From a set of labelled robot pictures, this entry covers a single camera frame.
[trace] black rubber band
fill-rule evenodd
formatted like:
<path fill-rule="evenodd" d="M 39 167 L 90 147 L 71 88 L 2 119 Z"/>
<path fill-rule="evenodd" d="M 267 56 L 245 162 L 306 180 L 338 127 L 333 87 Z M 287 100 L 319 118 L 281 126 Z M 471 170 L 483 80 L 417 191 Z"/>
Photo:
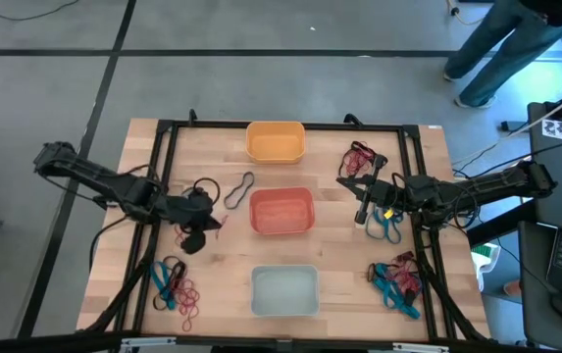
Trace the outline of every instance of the black rubber band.
<path fill-rule="evenodd" d="M 229 206 L 227 201 L 238 189 L 240 189 L 241 187 L 243 187 L 243 185 L 245 185 L 245 179 L 248 176 L 252 177 L 252 181 L 245 186 L 245 189 L 243 190 L 243 194 L 241 196 L 239 196 L 239 199 L 237 200 L 237 203 L 234 204 L 234 206 Z M 239 186 L 237 186 L 236 188 L 234 188 L 231 192 L 229 192 L 229 194 L 224 198 L 224 206 L 226 206 L 226 208 L 228 210 L 234 210 L 237 207 L 239 207 L 239 204 L 241 203 L 241 200 L 243 200 L 243 198 L 248 193 L 248 190 L 250 189 L 250 187 L 252 187 L 252 185 L 254 185 L 254 174 L 252 174 L 252 172 L 244 173 L 243 176 L 241 177 L 241 184 Z"/>

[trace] wooden table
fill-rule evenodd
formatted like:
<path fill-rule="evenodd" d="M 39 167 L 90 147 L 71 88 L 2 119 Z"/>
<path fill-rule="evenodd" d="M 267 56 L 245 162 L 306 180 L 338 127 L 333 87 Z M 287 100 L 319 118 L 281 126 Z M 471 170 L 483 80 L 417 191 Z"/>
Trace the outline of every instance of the wooden table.
<path fill-rule="evenodd" d="M 148 163 L 156 124 L 157 120 L 131 120 L 119 165 L 120 172 Z M 420 126 L 420 132 L 427 173 L 452 180 L 443 130 L 440 126 Z M 245 129 L 180 128 L 169 181 L 170 194 L 180 194 L 196 179 L 205 176 L 214 178 L 220 184 L 223 195 L 226 195 L 240 184 L 243 173 L 251 171 L 256 176 L 256 183 L 250 192 L 277 187 L 309 188 L 314 196 L 316 223 L 305 234 L 262 236 L 250 226 L 248 197 L 233 211 L 227 211 L 223 203 L 218 202 L 213 216 L 219 220 L 229 215 L 218 238 L 213 231 L 207 231 L 204 249 L 194 255 L 184 255 L 175 244 L 174 227 L 163 222 L 156 259 L 178 255 L 187 263 L 188 277 L 195 282 L 201 294 L 198 302 L 200 314 L 193 319 L 192 330 L 183 332 L 183 316 L 178 311 L 159 312 L 152 308 L 151 298 L 156 295 L 157 288 L 151 283 L 142 332 L 224 337 L 426 341 L 428 335 L 421 298 L 416 301 L 415 307 L 423 318 L 414 321 L 398 311 L 387 309 L 383 305 L 382 295 L 366 281 L 365 272 L 370 263 L 389 262 L 394 256 L 413 250 L 414 245 L 408 217 L 399 225 L 403 236 L 396 245 L 369 238 L 365 230 L 354 223 L 359 201 L 335 182 L 341 156 L 352 140 L 365 141 L 388 158 L 389 163 L 382 169 L 381 178 L 389 181 L 391 173 L 402 173 L 395 133 L 307 130 L 307 153 L 299 164 L 258 166 L 252 164 L 246 155 Z M 411 141 L 408 146 L 412 172 L 416 173 Z M 164 165 L 164 159 L 163 151 L 159 166 Z M 106 225 L 121 216 L 121 211 L 109 210 L 104 223 Z M 124 222 L 101 236 L 77 328 L 85 328 L 93 323 L 120 289 L 133 228 L 133 222 Z M 440 244 L 451 296 L 475 328 L 489 336 L 467 238 L 449 227 L 440 232 Z M 320 314 L 315 318 L 254 317 L 250 312 L 252 269 L 260 265 L 288 264 L 309 264 L 318 269 Z M 131 327 L 136 298 L 135 291 L 128 302 L 125 328 Z M 443 315 L 435 294 L 433 302 L 437 331 L 440 336 L 445 336 Z"/>

